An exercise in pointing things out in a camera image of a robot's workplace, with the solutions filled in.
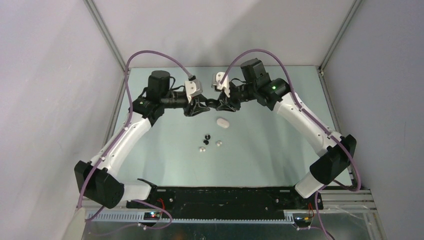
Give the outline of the black earbud charging case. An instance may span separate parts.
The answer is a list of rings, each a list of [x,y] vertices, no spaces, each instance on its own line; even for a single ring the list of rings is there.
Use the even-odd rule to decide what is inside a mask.
[[[205,105],[208,107],[208,108],[212,108],[212,109],[217,109],[217,107],[219,106],[219,100],[217,100],[217,99],[212,99],[212,98],[209,98],[209,99],[206,99],[205,100]]]

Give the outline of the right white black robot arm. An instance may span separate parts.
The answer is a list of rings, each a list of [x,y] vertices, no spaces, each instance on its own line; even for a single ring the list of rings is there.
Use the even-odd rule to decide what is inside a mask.
[[[288,121],[311,145],[319,157],[307,174],[295,184],[291,204],[304,209],[311,196],[333,182],[352,163],[357,141],[352,135],[343,136],[324,124],[301,101],[288,79],[271,79],[262,61],[254,58],[240,66],[243,80],[233,84],[226,72],[218,72],[212,87],[220,92],[218,100],[209,105],[217,111],[236,112],[241,103],[257,101]]]

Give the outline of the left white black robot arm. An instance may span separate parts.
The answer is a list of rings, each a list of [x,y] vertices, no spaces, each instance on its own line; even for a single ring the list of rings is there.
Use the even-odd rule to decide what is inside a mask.
[[[121,129],[91,160],[80,160],[75,165],[80,192],[78,208],[82,207],[84,197],[108,209],[121,201],[133,200],[138,200],[145,208],[156,206],[158,194],[152,191],[152,183],[142,179],[124,183],[118,180],[118,173],[133,147],[166,109],[182,109],[186,117],[209,111],[209,107],[202,104],[202,84],[194,75],[184,82],[182,90],[174,87],[175,81],[167,71],[152,71],[147,86],[130,103]]]

